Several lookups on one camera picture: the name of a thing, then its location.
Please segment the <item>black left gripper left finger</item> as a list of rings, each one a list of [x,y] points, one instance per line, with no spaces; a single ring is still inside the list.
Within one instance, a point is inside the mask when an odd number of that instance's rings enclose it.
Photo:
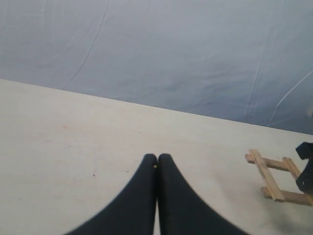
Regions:
[[[69,235],[152,235],[157,202],[157,158],[146,154],[122,191]]]

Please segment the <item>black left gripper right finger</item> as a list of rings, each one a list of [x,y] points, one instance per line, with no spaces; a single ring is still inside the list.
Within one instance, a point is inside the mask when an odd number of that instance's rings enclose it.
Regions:
[[[170,154],[158,158],[157,200],[162,235],[246,234],[194,192]]]

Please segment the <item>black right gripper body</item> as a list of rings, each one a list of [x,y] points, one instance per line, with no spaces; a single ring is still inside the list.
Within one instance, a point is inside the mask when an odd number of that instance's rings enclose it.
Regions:
[[[296,147],[296,152],[301,160],[308,160],[304,170],[296,179],[298,188],[305,193],[313,192],[313,143],[303,142]]]

